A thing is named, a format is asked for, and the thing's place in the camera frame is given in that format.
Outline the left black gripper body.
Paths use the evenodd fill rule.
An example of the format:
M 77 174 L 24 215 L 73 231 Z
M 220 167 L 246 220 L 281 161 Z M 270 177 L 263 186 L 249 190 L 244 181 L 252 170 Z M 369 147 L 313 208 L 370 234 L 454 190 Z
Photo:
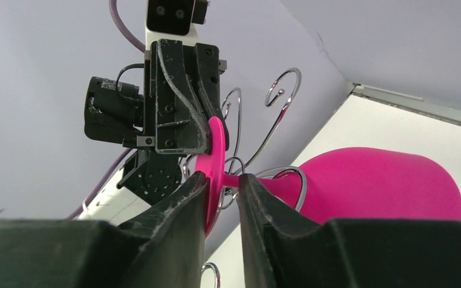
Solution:
M 184 65 L 189 78 L 190 84 L 193 87 L 194 81 L 194 46 L 183 45 L 184 51 Z M 146 135 L 153 135 L 156 139 L 155 133 L 155 95 L 154 88 L 152 87 L 152 46 L 151 46 L 151 58 L 146 62 L 145 71 L 145 132 Z

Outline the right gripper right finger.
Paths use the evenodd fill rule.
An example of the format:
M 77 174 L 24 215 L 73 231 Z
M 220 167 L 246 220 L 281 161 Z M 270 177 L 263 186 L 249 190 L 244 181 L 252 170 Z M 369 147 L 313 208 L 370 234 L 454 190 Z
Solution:
M 246 287 L 461 287 L 461 221 L 316 224 L 239 178 Z

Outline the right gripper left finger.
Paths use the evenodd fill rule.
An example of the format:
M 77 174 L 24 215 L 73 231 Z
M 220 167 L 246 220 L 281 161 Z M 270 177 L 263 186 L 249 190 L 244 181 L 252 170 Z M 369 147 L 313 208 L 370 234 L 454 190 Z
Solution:
M 209 179 L 125 223 L 0 220 L 0 287 L 199 287 Z

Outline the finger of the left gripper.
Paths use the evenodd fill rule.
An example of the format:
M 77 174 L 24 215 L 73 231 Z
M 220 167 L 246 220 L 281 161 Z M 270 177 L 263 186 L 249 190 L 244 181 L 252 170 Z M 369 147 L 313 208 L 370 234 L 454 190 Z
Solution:
M 160 39 L 152 45 L 156 151 L 160 154 L 206 154 L 207 119 L 190 84 L 181 41 Z
M 212 132 L 209 120 L 212 117 L 224 121 L 220 104 L 220 72 L 218 47 L 197 43 L 194 45 L 193 108 L 196 125 L 201 138 L 201 151 L 212 148 Z

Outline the pink wine glass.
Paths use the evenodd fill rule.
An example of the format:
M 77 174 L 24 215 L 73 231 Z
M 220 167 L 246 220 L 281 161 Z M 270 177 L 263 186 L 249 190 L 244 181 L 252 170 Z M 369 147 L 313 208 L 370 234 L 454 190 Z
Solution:
M 282 223 L 323 224 L 333 218 L 461 221 L 461 193 L 452 176 L 421 155 L 377 148 L 340 148 L 317 155 L 278 178 L 224 172 L 223 123 L 209 120 L 212 150 L 195 169 L 209 178 L 206 231 L 216 219 L 224 187 L 237 188 L 241 208 Z

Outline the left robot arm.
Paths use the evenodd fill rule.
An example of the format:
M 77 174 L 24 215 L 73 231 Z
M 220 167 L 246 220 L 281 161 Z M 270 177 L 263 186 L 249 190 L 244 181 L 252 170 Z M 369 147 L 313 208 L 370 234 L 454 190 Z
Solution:
M 144 87 L 94 76 L 84 102 L 87 138 L 123 146 L 123 153 L 70 215 L 72 220 L 117 220 L 154 205 L 181 184 L 180 159 L 212 150 L 212 118 L 222 119 L 217 46 L 160 39 L 141 63 Z

